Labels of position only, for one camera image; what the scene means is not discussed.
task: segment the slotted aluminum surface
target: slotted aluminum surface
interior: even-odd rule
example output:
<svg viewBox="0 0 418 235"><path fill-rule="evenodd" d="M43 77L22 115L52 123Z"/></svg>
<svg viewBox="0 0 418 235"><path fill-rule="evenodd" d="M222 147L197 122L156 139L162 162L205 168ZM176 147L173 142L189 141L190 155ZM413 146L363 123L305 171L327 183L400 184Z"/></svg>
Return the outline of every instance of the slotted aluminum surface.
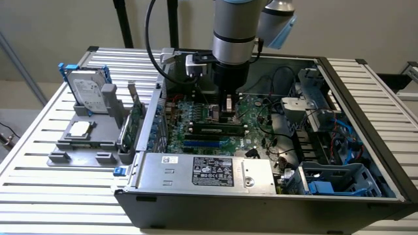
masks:
<svg viewBox="0 0 418 235"><path fill-rule="evenodd" d="M126 81L148 79L152 82L152 78L156 78L145 52L100 48L96 55L98 57L93 56L85 63L109 66L118 87L117 97L125 106L132 105L125 89ZM113 179L112 168L46 166L53 142L60 138L73 115L72 105L73 96L62 84L0 165L0 233L232 234L140 230L130 225L113 198L109 186L121 186L126 182ZM412 159L412 155L408 158L401 154L401 158ZM416 162L408 160L407 163L413 165ZM411 165L409 173L418 177L418 171ZM418 231L416 220L415 213L400 221L379 221L355 234L412 235Z"/></svg>

